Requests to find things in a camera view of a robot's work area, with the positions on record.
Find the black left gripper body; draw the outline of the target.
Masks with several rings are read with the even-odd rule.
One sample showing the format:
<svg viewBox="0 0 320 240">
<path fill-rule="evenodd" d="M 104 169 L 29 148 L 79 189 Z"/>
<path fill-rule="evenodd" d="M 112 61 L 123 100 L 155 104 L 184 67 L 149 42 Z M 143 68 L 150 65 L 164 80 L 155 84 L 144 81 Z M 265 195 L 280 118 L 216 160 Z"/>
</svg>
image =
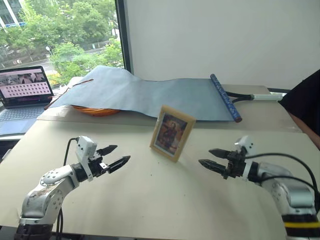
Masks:
<svg viewBox="0 0 320 240">
<path fill-rule="evenodd" d="M 98 149 L 92 156 L 88 157 L 88 166 L 93 177 L 99 177 L 105 174 L 109 166 L 103 162 L 103 156 L 105 156 L 104 149 Z"/>
</svg>

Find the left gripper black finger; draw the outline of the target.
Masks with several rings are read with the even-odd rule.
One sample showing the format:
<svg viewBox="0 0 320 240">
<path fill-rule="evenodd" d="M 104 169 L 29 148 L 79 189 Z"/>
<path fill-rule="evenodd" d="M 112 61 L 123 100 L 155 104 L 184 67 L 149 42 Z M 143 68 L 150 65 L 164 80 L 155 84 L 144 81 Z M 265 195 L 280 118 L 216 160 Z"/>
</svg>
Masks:
<svg viewBox="0 0 320 240">
<path fill-rule="evenodd" d="M 112 164 L 108 165 L 107 172 L 111 174 L 117 171 L 118 169 L 122 168 L 129 161 L 130 158 L 131 158 L 130 155 L 122 156 Z"/>
<path fill-rule="evenodd" d="M 100 156 L 106 156 L 113 152 L 118 146 L 117 145 L 108 145 L 107 147 L 101 148 L 97 150 L 97 153 Z"/>
</svg>

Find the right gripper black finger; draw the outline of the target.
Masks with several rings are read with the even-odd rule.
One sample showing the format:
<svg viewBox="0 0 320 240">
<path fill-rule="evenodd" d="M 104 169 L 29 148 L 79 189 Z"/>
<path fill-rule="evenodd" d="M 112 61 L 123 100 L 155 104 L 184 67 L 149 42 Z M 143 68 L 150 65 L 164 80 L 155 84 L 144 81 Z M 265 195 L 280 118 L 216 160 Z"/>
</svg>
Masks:
<svg viewBox="0 0 320 240">
<path fill-rule="evenodd" d="M 210 149 L 208 152 L 211 153 L 212 155 L 214 155 L 217 158 L 227 159 L 227 160 L 229 159 L 229 156 L 231 154 L 230 151 L 224 150 L 224 149 L 220 149 L 220 148 L 213 148 L 213 149 Z"/>
<path fill-rule="evenodd" d="M 215 173 L 218 173 L 220 175 L 223 175 L 226 171 L 226 167 L 216 163 L 215 161 L 209 160 L 209 159 L 199 159 L 198 162 L 206 169 L 213 171 Z"/>
</svg>

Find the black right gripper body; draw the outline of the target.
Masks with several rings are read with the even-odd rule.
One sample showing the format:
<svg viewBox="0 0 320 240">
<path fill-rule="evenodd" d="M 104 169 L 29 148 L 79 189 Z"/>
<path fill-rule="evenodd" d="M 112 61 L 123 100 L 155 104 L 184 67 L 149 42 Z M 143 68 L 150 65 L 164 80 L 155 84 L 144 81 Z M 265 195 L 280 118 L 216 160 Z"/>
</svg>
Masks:
<svg viewBox="0 0 320 240">
<path fill-rule="evenodd" d="M 228 164 L 223 173 L 223 178 L 226 180 L 229 177 L 242 177 L 246 167 L 245 155 L 237 151 L 230 151 L 226 155 L 226 159 L 228 160 Z"/>
</svg>

